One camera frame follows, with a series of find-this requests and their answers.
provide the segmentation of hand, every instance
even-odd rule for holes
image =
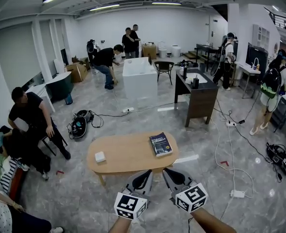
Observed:
[[[19,205],[19,204],[17,204],[17,203],[14,203],[13,205],[12,205],[12,207],[13,208],[15,208],[18,212],[25,212],[25,209],[21,206],[21,205]]]
[[[54,131],[52,125],[49,125],[46,129],[46,133],[49,138],[52,138],[54,136]]]

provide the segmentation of tiled floor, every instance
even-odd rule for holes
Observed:
[[[181,58],[170,58],[178,62]],[[168,76],[162,74],[158,84],[157,105],[174,102],[175,69],[173,70],[173,85]],[[117,192],[126,184],[127,176],[108,176],[107,185],[101,186],[97,176],[88,170],[86,155],[90,143],[105,135],[129,134],[143,131],[163,130],[170,132],[176,139],[180,158],[198,155],[197,159],[176,164],[175,167],[187,170],[192,177],[201,182],[209,193],[205,206],[211,214],[220,218],[233,189],[233,173],[227,172],[215,163],[215,147],[218,142],[216,126],[210,122],[205,125],[204,119],[193,119],[189,128],[184,127],[186,103],[178,104],[178,109],[158,112],[151,108],[133,112],[126,117],[104,117],[102,128],[94,129],[89,125],[84,138],[70,140],[66,125],[71,122],[73,113],[81,109],[91,109],[96,113],[120,115],[121,110],[134,107],[136,110],[148,108],[145,104],[133,104],[126,99],[122,65],[115,67],[119,80],[118,86],[108,91],[104,89],[104,75],[88,74],[87,78],[75,85],[72,92],[74,103],[65,105],[64,101],[54,104],[56,113],[52,115],[62,135],[68,142],[67,149],[71,160],[66,161],[55,146],[50,146],[57,152],[52,156],[50,179],[45,182],[32,168],[23,184],[21,203],[29,213],[49,220],[53,225],[66,228],[67,233],[103,233],[113,225],[117,216],[114,215],[114,201]],[[233,88],[231,91],[219,89],[218,100],[224,112],[232,110],[232,117],[242,120],[250,110],[254,100],[241,99],[242,91]],[[249,131],[254,122],[259,101],[254,106],[245,124],[238,127],[257,149],[265,154],[265,144],[279,143],[286,146],[286,138],[281,133],[273,133],[269,125],[265,131],[260,131],[251,137]],[[228,161],[233,166],[228,128],[222,121],[219,112],[214,111],[213,121],[220,130],[219,149],[216,154],[218,162]],[[286,176],[282,183],[277,183],[272,166],[267,164],[255,150],[235,130],[229,129],[235,155],[235,167],[248,172],[254,181],[255,195],[252,199],[233,199],[223,221],[234,227],[239,233],[286,233]],[[43,146],[44,153],[50,154]],[[252,195],[252,183],[249,177],[237,171],[236,189]],[[170,191],[163,177],[155,175],[151,191],[151,204],[139,221],[133,222],[133,233],[186,233],[187,220],[190,216],[179,210],[170,201]],[[198,224],[191,222],[191,232],[202,232]]]

